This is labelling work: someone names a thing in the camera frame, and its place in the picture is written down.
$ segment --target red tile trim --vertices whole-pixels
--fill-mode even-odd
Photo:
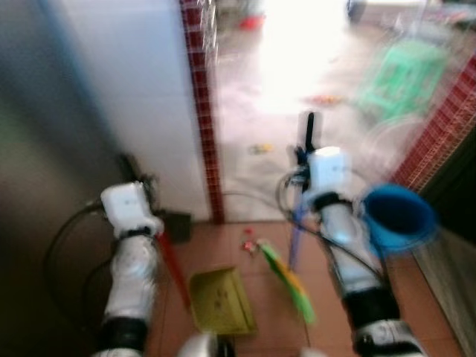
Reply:
[[[390,181],[421,191],[476,124],[476,53]]]
[[[215,141],[216,126],[213,116],[213,102],[210,95],[210,73],[213,68],[207,63],[207,53],[204,47],[205,35],[201,28],[204,14],[199,0],[178,0],[178,2],[184,25],[185,42],[187,43],[187,55],[199,124],[208,200],[213,221],[219,224],[225,221],[225,210],[219,174],[218,151]]]

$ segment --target white wall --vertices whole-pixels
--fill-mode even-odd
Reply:
[[[161,180],[164,208],[208,219],[176,0],[49,0],[120,147]]]

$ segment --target blue plastic bucket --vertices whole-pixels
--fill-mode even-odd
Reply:
[[[376,187],[363,204],[371,242],[384,255],[408,251],[434,237],[435,212],[421,197],[402,186]]]

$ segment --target blue bucket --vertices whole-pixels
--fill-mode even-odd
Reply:
[[[371,242],[384,255],[408,251],[435,235],[437,217],[433,209],[402,186],[379,186],[364,198],[363,204]]]

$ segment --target green stool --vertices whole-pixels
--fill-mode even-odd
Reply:
[[[446,62],[442,48],[417,40],[398,42],[383,56],[382,66],[361,91],[357,104],[376,112],[381,120],[424,112]]]

